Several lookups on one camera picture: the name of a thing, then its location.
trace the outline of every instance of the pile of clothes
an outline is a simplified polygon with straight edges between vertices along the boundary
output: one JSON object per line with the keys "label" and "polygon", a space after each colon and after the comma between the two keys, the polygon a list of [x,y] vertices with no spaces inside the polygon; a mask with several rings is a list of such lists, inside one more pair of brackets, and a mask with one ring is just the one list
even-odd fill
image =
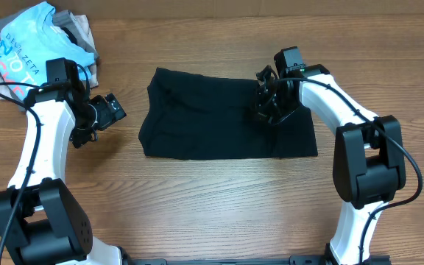
{"label": "pile of clothes", "polygon": [[[96,60],[99,55],[86,15],[69,10],[56,13],[42,2],[0,19],[0,82],[42,85],[47,81],[46,61],[64,57],[80,64],[90,86],[99,85]],[[86,80],[82,69],[79,79]],[[0,93],[23,100],[30,87],[2,85]]]}

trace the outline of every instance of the wooden table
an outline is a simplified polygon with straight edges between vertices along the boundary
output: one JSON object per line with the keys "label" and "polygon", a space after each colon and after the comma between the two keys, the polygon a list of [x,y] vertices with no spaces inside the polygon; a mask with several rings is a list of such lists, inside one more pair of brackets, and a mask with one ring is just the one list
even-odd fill
{"label": "wooden table", "polygon": [[[134,258],[283,258],[322,253],[340,198],[331,177],[334,139],[314,116],[318,158],[180,161],[145,158],[138,131],[155,68],[254,79],[282,48],[299,46],[355,100],[397,117],[424,173],[424,15],[92,21],[100,86],[128,116],[99,143],[69,147],[67,185],[93,233]],[[26,116],[0,101],[0,190],[20,158]],[[407,164],[407,185],[416,188]],[[383,213],[371,252],[424,264],[424,191]]]}

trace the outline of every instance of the wire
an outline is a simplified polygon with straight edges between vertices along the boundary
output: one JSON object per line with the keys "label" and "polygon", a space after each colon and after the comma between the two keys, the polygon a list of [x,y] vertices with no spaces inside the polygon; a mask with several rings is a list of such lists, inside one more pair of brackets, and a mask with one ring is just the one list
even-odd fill
{"label": "wire", "polygon": [[390,209],[390,208],[393,208],[393,207],[409,204],[410,202],[413,202],[414,200],[416,200],[419,197],[419,195],[421,194],[421,191],[423,189],[423,176],[421,174],[420,167],[417,165],[417,162],[415,162],[414,158],[408,153],[408,151],[406,151],[405,148],[403,148],[399,143],[397,143],[394,139],[392,139],[390,136],[388,136],[379,126],[375,125],[366,116],[362,115],[359,112],[359,110],[357,108],[355,108],[345,96],[343,96],[338,90],[333,88],[331,85],[325,84],[323,82],[319,82],[319,81],[316,81],[316,80],[308,79],[308,78],[282,78],[282,79],[275,80],[275,82],[287,82],[287,81],[310,82],[310,83],[314,83],[316,85],[320,85],[320,86],[334,92],[355,113],[355,115],[357,115],[359,118],[361,118],[366,123],[368,123],[368,125],[370,125],[372,128],[374,128],[375,130],[377,130],[379,132],[379,135],[381,135],[382,137],[387,139],[391,144],[393,144],[406,157],[406,159],[413,166],[415,173],[417,174],[418,187],[417,187],[417,190],[415,191],[415,193],[413,194],[413,196],[409,197],[408,199],[399,201],[399,202],[394,202],[394,203],[391,203],[389,205],[379,207],[379,208],[375,209],[369,215],[369,218],[367,219],[366,224],[364,225],[364,229],[363,229],[362,234],[361,234],[361,241],[359,243],[359,265],[362,265],[363,264],[363,253],[364,253],[364,238],[366,237],[367,230],[369,229],[369,225],[370,225],[371,221],[375,218],[375,215],[377,215],[377,213],[384,211],[384,210],[387,210],[387,209]]}
{"label": "wire", "polygon": [[77,64],[79,68],[81,68],[82,72],[85,73],[86,77],[86,92],[85,92],[85,99],[89,99],[89,95],[91,94],[91,87],[89,86],[89,79],[88,79],[88,73],[86,73],[86,70],[84,67],[82,67],[80,64]]}
{"label": "wire", "polygon": [[[25,86],[32,87],[32,88],[39,88],[36,85],[30,85],[30,84],[25,84],[25,83],[20,83],[20,82],[0,82],[0,85],[25,85]],[[37,133],[35,134],[34,149],[32,150],[32,154],[30,155],[29,165],[27,166],[27,170],[26,170],[26,177],[24,178],[24,181],[22,182],[21,188],[19,189],[18,195],[15,198],[15,201],[14,201],[14,204],[13,204],[13,210],[11,211],[9,220],[7,221],[7,225],[6,225],[6,228],[4,230],[4,233],[1,236],[1,241],[0,241],[0,264],[1,264],[1,259],[2,259],[2,256],[3,256],[4,245],[6,244],[7,236],[9,234],[9,231],[11,230],[11,226],[13,225],[18,206],[21,203],[22,196],[24,194],[24,189],[27,187],[27,184],[29,183],[30,175],[31,175],[32,170],[34,168],[35,156],[37,155],[38,145],[40,143],[41,123],[40,123],[40,119],[39,119],[37,113],[35,113],[35,111],[32,108],[27,107],[23,103],[18,102],[17,100],[11,99],[10,97],[5,96],[1,93],[0,93],[0,97],[3,98],[3,99],[6,99],[9,102],[17,104],[17,105],[23,107],[24,109],[26,109],[27,111],[29,111],[34,116],[35,126],[37,127]]]}

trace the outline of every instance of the folded black cloth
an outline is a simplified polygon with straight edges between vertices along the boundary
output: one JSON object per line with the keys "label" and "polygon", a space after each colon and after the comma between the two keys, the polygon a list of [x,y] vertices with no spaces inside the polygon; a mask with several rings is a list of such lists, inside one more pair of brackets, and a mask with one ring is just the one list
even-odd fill
{"label": "folded black cloth", "polygon": [[253,119],[258,82],[158,68],[138,138],[146,156],[183,160],[294,158],[317,155],[310,110],[278,126]]}

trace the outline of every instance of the black and white robotic arm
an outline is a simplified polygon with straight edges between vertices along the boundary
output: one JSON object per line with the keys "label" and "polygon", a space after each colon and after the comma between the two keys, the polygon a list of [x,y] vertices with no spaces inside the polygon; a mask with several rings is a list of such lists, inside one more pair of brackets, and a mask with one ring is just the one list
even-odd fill
{"label": "black and white robotic arm", "polygon": [[[387,205],[395,192],[403,188],[406,177],[403,156],[378,137],[367,121],[355,115],[348,102],[401,145],[400,124],[391,116],[378,117],[351,99],[323,66],[307,67],[297,47],[276,54],[275,62],[279,75],[270,66],[257,74],[265,85],[257,90],[253,111],[257,119],[276,126],[301,106],[314,111],[336,136],[333,181],[342,198],[338,227],[325,255],[293,256],[284,264],[358,264],[361,235],[370,213]],[[112,94],[89,99],[89,95],[86,96],[89,91],[85,92],[75,70],[74,62],[64,59],[48,61],[49,82],[39,89],[32,89],[24,101],[37,113],[43,126],[29,184],[21,191],[37,135],[35,118],[27,112],[28,129],[21,160],[8,189],[0,192],[1,236],[10,221],[10,213],[17,213],[5,246],[16,265],[169,264],[165,260],[133,261],[122,248],[98,240],[92,235],[84,210],[65,186],[68,142],[72,141],[78,148],[88,141],[95,141],[97,130],[104,130],[125,116]],[[338,93],[321,84],[331,86]],[[366,158],[366,148],[380,149],[380,153]],[[14,205],[13,198],[19,192],[24,193],[23,199],[20,205]],[[42,210],[47,219],[34,223],[24,219]],[[369,253],[380,215],[381,212],[376,214],[367,228],[363,249],[366,264],[390,264],[388,258],[371,258]]]}

